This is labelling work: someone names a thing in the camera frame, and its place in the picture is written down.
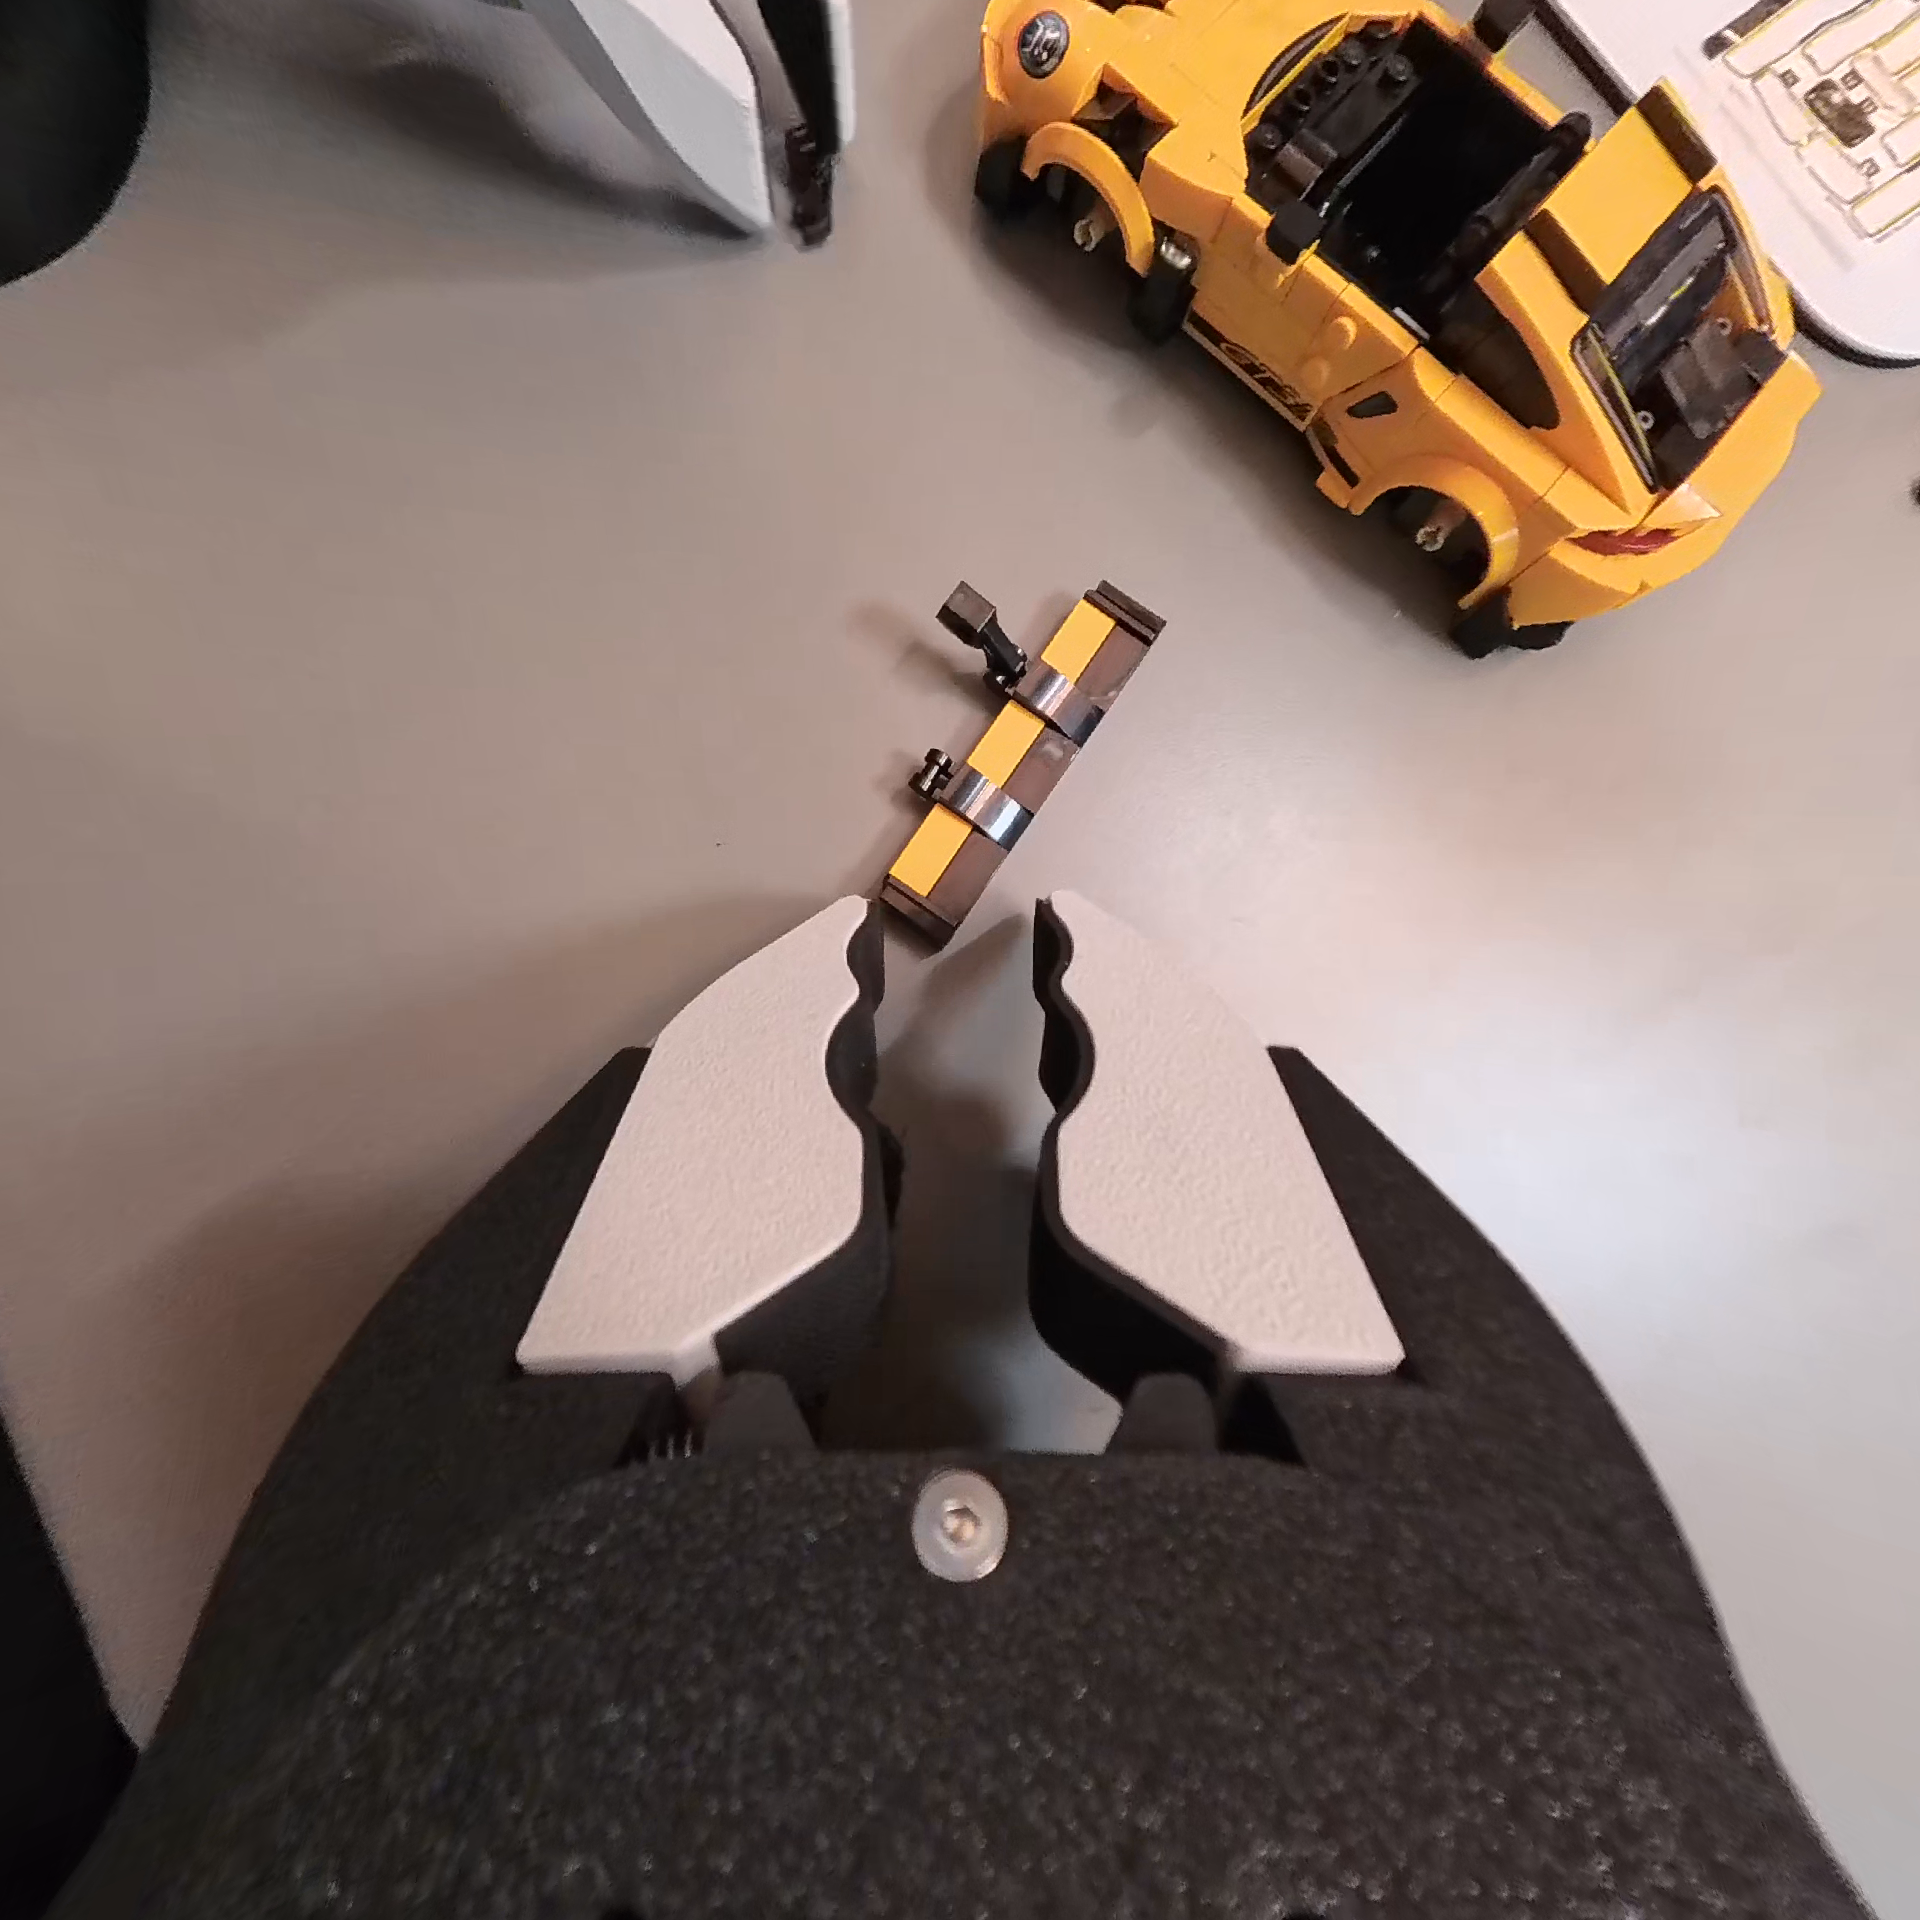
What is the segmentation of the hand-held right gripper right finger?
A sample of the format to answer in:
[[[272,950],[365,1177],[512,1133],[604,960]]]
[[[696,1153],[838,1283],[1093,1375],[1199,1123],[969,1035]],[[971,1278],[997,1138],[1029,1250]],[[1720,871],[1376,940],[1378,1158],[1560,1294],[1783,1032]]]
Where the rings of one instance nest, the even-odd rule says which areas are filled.
[[[1106,1447],[1294,1447],[1287,1393],[1404,1380],[1406,1347],[1268,1045],[1089,896],[1036,904],[1026,1303],[1117,1405]]]

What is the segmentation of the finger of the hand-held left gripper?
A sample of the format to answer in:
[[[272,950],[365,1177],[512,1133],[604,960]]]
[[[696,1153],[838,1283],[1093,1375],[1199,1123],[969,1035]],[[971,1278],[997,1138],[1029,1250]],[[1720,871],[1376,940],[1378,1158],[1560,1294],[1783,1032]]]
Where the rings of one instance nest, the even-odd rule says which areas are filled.
[[[774,227],[756,70],[712,1],[521,1],[595,96],[732,229]]]
[[[799,121],[841,161],[855,129],[851,1],[786,4],[786,77]]]

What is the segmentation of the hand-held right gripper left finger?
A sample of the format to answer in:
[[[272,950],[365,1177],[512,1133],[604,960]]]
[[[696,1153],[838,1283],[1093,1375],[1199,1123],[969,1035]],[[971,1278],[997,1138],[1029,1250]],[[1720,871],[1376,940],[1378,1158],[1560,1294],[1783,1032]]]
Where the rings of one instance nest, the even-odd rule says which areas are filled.
[[[702,1447],[815,1447],[892,1271],[875,1115],[879,905],[833,900],[718,974],[645,1054],[514,1351],[662,1377]]]

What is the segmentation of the yellow black lego spoiler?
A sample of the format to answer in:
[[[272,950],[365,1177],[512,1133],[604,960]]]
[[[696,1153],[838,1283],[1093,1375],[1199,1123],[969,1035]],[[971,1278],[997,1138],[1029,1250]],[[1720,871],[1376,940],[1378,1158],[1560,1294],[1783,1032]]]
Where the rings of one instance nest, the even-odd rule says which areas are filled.
[[[946,948],[1043,805],[1089,748],[1167,618],[1099,581],[1039,648],[962,756],[932,748],[910,779],[925,818],[881,881],[879,900],[930,948]]]

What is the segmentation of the yellow lego car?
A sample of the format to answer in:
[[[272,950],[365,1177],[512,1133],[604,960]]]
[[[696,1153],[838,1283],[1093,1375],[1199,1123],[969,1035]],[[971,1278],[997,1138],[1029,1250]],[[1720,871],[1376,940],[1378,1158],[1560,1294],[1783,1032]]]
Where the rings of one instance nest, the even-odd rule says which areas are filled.
[[[1691,112],[1607,126],[1517,73],[1530,4],[988,4],[975,196],[1117,243],[1188,336],[1388,506],[1472,659],[1702,568],[1820,396]]]

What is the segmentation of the lego sticker sheet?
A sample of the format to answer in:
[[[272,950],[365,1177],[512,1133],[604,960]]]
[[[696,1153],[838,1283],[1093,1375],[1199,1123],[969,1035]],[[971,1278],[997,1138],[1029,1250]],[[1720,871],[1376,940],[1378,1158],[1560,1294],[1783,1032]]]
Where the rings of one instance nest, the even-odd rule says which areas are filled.
[[[1761,1],[1702,55],[1763,107],[1819,192],[1878,243],[1918,214],[1918,6]]]

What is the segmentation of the white book stand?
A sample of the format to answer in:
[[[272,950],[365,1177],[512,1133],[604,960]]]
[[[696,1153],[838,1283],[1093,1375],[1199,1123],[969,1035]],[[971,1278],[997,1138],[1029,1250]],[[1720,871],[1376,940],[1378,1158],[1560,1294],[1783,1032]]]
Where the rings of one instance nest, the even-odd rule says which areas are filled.
[[[1803,313],[1837,352],[1871,366],[1914,366],[1918,212],[1885,242],[1860,239],[1765,109],[1709,62],[1705,42],[1752,4],[1763,1],[1560,1],[1542,10],[1616,93],[1634,99],[1654,83],[1673,89],[1752,212]]]

